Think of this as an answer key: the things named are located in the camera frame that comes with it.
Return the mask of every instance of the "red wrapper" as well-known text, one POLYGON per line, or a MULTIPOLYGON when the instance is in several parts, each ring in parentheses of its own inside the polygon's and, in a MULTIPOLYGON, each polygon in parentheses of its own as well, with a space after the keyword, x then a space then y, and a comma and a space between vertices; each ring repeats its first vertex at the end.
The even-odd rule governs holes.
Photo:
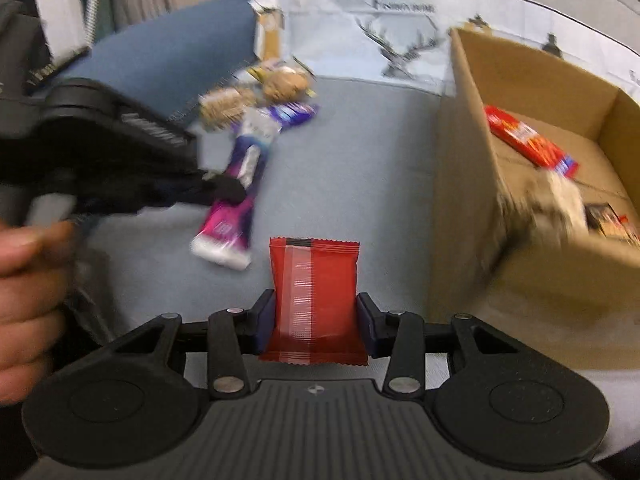
POLYGON ((272 238, 276 324, 265 361, 366 365, 356 318, 357 242, 272 238))
POLYGON ((567 178, 578 170, 578 163, 567 153, 522 121, 495 106, 485 106, 484 113, 492 134, 535 165, 557 171, 567 178))

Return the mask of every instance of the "human hand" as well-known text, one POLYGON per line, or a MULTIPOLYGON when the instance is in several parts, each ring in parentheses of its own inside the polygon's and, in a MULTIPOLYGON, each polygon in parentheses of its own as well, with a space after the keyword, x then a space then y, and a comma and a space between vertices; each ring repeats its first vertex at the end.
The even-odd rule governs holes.
POLYGON ((56 307, 71 279, 73 225, 0 222, 0 405, 23 400, 50 372, 47 351, 64 332, 56 307))

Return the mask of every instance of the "ribbed black surface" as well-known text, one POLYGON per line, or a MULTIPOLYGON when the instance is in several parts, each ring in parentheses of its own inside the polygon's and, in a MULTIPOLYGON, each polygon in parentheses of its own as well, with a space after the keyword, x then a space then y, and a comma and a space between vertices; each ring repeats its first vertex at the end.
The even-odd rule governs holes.
POLYGON ((42 459, 26 480, 600 479, 587 464, 547 473, 500 470, 445 441, 414 402, 382 397, 373 382, 264 381, 243 400, 212 405, 180 446, 109 471, 42 459))

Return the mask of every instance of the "brown cardboard box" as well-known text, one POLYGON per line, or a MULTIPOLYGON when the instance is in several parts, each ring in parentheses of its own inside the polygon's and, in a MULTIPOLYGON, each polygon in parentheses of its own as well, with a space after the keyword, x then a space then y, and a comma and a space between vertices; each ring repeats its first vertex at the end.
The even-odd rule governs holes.
POLYGON ((428 317, 472 311, 570 366, 638 367, 640 250, 596 234, 516 242, 514 204, 539 170, 491 134, 483 107, 566 150, 580 164, 584 202, 609 202, 638 227, 640 107, 551 54, 481 32, 450 35, 428 317))

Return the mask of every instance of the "white cable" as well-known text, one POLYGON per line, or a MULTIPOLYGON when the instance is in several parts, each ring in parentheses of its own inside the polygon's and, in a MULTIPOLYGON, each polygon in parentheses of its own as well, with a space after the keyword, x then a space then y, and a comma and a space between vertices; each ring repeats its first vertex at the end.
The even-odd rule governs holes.
POLYGON ((86 12, 84 14, 84 30, 86 44, 93 46, 95 43, 95 29, 98 23, 98 7, 100 0, 86 0, 86 12))

